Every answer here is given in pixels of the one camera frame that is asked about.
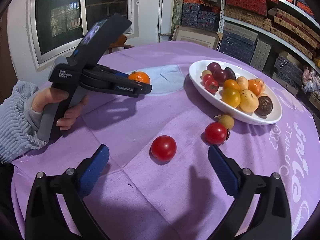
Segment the person left hand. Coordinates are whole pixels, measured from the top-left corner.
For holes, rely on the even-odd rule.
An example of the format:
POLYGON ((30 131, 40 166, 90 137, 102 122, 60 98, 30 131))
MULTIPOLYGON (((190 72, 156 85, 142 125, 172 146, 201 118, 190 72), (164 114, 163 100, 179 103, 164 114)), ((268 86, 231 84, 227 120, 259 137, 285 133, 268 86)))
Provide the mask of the person left hand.
MULTIPOLYGON (((44 107, 48 104, 60 103, 68 98, 66 91, 56 88, 45 88, 35 93, 29 108, 30 124, 36 131, 40 127, 40 121, 44 107)), ((76 119, 80 116, 82 109, 87 105, 88 96, 85 96, 76 106, 69 108, 62 118, 57 120, 56 125, 61 131, 71 129, 76 119)))

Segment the grey knitted sleeve forearm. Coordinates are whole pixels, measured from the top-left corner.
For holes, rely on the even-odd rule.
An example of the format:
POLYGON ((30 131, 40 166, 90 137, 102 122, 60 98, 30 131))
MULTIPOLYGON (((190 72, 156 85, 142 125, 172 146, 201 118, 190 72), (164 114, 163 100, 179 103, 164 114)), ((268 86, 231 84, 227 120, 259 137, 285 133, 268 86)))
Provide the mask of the grey knitted sleeve forearm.
POLYGON ((42 112, 32 110, 32 102, 39 93, 37 85, 18 81, 12 94, 1 104, 0 153, 1 163, 10 163, 29 150, 39 150, 47 141, 38 138, 42 112))

